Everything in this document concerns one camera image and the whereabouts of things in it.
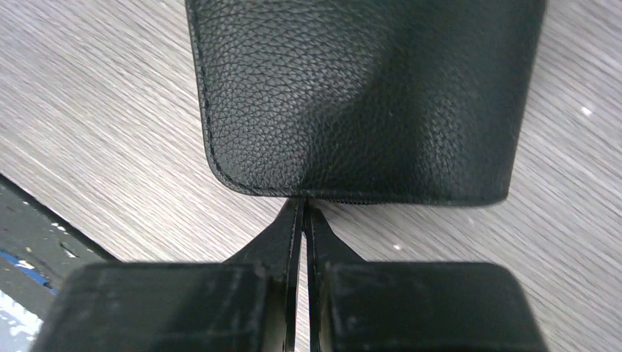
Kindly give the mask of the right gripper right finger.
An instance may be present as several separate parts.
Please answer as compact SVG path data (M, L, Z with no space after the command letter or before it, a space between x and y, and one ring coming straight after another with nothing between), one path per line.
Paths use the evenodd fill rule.
M546 351L516 277L493 263L370 262L304 213L312 351Z

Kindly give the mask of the black zip tool case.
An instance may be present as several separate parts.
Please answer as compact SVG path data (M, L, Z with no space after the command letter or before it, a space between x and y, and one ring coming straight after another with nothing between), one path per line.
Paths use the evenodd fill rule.
M202 135L261 197L504 200L545 1L187 1Z

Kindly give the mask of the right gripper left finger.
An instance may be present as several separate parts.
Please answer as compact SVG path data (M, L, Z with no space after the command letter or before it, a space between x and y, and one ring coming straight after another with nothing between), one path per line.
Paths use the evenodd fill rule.
M304 203L222 263L107 262L74 271L34 351L292 351Z

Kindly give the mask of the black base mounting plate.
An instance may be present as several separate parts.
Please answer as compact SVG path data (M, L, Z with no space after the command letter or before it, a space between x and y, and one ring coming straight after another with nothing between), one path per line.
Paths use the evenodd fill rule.
M1 301L44 318L74 270L117 258L1 176Z

